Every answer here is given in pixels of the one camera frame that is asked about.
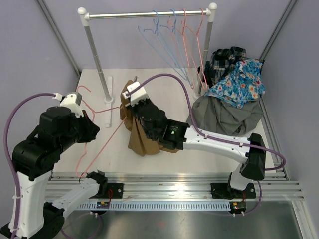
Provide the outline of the tan brown skirt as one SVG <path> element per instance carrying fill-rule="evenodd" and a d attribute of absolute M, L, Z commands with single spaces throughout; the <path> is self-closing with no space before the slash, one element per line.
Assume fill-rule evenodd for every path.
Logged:
<path fill-rule="evenodd" d="M 145 156 L 145 155 L 156 155 L 161 151 L 169 153 L 177 153 L 179 150 L 170 150 L 159 145 L 157 142 L 147 139 L 141 124 L 137 118 L 125 107 L 129 103 L 128 99 L 125 99 L 122 95 L 127 90 L 127 86 L 132 84 L 132 80 L 128 80 L 120 93 L 121 105 L 120 105 L 120 119 L 124 120 L 125 128 L 131 132 L 128 148 L 134 153 Z"/>

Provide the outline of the grey skirt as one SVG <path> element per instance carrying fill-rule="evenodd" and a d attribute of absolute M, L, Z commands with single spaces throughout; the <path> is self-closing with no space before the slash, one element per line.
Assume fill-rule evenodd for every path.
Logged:
<path fill-rule="evenodd" d="M 242 136 L 254 130 L 263 117 L 259 99 L 239 109 L 215 97 L 201 96 L 192 105 L 199 129 L 229 136 Z"/>

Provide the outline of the blue wire hanger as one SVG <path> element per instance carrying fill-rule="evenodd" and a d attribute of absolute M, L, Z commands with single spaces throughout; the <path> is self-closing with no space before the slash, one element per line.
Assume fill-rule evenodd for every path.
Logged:
<path fill-rule="evenodd" d="M 153 28 L 143 28 L 138 26 L 138 31 L 143 39 L 149 44 L 149 46 L 156 52 L 156 54 L 172 68 L 183 79 L 187 79 L 187 74 L 184 67 L 182 67 L 171 49 L 167 39 L 163 35 L 161 29 L 165 28 L 173 34 L 173 40 L 176 40 L 176 22 L 173 24 L 173 28 L 169 28 L 167 25 L 160 24 L 160 15 L 156 10 L 153 10 L 155 17 L 153 19 Z"/>
<path fill-rule="evenodd" d="M 181 55 L 181 48 L 179 46 L 178 35 L 176 33 L 177 17 L 175 11 L 171 8 L 174 20 L 171 23 L 169 20 L 167 24 L 158 24 L 158 38 L 163 45 L 165 51 L 169 55 L 174 67 L 169 64 L 174 70 L 186 81 L 189 80 L 188 73 L 185 70 L 183 57 Z"/>

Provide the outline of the navy white plaid skirt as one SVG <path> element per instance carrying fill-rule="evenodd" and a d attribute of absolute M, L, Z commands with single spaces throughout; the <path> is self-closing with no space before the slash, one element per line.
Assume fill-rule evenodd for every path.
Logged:
<path fill-rule="evenodd" d="M 218 49 L 204 65 L 204 75 L 200 86 L 212 87 L 230 74 L 238 73 L 241 77 L 255 77 L 261 74 L 264 60 L 246 57 L 246 50 L 241 47 Z"/>

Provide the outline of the blue floral skirt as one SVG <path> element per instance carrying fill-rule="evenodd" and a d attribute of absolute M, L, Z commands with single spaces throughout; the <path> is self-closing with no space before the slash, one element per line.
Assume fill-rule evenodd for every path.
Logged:
<path fill-rule="evenodd" d="M 219 80 L 206 93 L 206 96 L 225 101 L 236 108 L 260 98 L 265 93 L 261 71 L 264 62 L 246 59 L 235 64 L 234 70 Z"/>

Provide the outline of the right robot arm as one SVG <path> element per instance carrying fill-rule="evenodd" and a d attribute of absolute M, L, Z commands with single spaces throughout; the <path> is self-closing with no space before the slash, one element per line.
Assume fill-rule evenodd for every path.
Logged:
<path fill-rule="evenodd" d="M 161 149 L 211 152 L 239 163 L 226 183 L 211 184 L 213 198 L 256 197 L 253 182 L 265 178 L 266 163 L 264 142 L 259 134 L 253 133 L 248 138 L 237 137 L 234 140 L 212 134 L 185 122 L 168 119 L 165 112 L 148 98 L 127 103 L 125 107 L 140 123 L 146 138 L 157 143 Z"/>

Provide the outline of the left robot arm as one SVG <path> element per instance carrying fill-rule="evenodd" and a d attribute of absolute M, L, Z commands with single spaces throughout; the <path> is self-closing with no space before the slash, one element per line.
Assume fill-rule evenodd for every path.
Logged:
<path fill-rule="evenodd" d="M 85 110 L 73 112 L 67 107 L 51 107 L 40 115 L 39 125 L 15 146 L 12 162 L 20 183 L 20 207 L 14 208 L 11 222 L 0 232 L 7 238 L 51 239 L 65 219 L 91 197 L 102 198 L 108 192 L 108 179 L 98 173 L 88 173 L 85 180 L 54 202 L 45 200 L 45 190 L 51 170 L 60 156 L 76 143 L 96 139 L 99 127 Z"/>

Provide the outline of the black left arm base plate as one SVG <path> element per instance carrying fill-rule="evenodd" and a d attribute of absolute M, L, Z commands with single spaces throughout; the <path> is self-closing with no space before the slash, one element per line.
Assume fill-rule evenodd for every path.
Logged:
<path fill-rule="evenodd" d="M 123 192 L 123 183 L 107 183 L 102 187 L 97 197 L 103 199 L 121 199 L 123 197 Z"/>

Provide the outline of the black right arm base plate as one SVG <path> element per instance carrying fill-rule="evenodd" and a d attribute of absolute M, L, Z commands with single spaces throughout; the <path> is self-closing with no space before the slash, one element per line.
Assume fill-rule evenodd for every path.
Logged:
<path fill-rule="evenodd" d="M 256 199 L 253 183 L 249 183 L 243 191 L 232 189 L 228 183 L 211 183 L 211 195 L 213 199 Z"/>

